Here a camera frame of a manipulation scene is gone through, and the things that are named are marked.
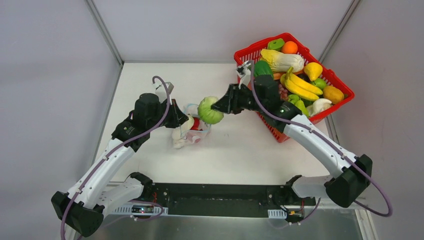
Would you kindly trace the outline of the pale green toy cabbage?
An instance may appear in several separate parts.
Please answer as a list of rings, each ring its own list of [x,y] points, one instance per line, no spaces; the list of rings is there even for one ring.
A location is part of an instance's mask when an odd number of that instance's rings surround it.
[[[212,109],[212,105],[218,100],[219,99],[216,96],[207,96],[199,103],[197,107],[197,114],[204,123],[214,125],[224,118],[224,114],[222,112]]]

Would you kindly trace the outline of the clear zip top bag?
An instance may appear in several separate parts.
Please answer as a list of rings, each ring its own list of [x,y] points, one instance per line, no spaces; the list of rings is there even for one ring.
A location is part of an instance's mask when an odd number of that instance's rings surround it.
[[[183,113],[188,117],[188,121],[173,129],[171,138],[174,149],[199,143],[211,131],[212,125],[200,119],[197,104],[186,104]]]

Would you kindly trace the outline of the green toy pear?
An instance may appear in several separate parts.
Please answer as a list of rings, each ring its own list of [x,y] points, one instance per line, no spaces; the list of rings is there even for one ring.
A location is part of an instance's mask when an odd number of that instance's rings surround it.
[[[296,94],[290,94],[287,96],[288,101],[295,105],[306,117],[310,117],[309,112],[305,106],[304,101]]]

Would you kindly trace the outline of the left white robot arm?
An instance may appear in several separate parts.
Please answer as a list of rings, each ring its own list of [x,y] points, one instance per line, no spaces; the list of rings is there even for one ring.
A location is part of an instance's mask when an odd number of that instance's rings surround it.
[[[160,127],[178,129],[192,117],[184,114],[175,99],[163,100],[154,93],[143,93],[134,109],[119,123],[104,152],[67,192],[57,191],[51,198],[61,220],[60,237],[66,239],[66,227],[89,237],[104,218],[126,202],[153,198],[153,180],[140,172],[131,173],[124,183],[104,191],[113,176]]]

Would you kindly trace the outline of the yellow toy bell pepper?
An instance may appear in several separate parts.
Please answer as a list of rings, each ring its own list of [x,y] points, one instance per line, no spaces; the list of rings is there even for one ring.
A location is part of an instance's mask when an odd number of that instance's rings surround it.
[[[315,81],[323,72],[323,66],[317,62],[309,62],[304,66],[303,72],[308,76],[310,81]]]

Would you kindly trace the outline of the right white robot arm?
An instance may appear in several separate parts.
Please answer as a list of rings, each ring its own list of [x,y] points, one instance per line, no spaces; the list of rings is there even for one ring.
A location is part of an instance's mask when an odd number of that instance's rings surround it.
[[[306,197],[329,198],[340,207],[349,207],[370,185],[373,161],[365,154],[357,156],[323,135],[294,104],[280,97],[279,84],[271,75],[259,75],[254,90],[232,83],[211,109],[224,114],[243,110],[258,112],[268,125],[297,141],[328,170],[329,175],[297,175],[284,190],[284,200],[296,205]]]

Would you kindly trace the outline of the white toy radish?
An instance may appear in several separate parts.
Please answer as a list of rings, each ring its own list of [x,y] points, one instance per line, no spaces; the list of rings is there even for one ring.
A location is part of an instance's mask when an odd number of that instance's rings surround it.
[[[188,120],[172,131],[171,138],[174,149],[180,149],[191,143],[191,141],[188,140],[187,134],[194,126],[194,123],[194,118],[191,115],[188,115]]]

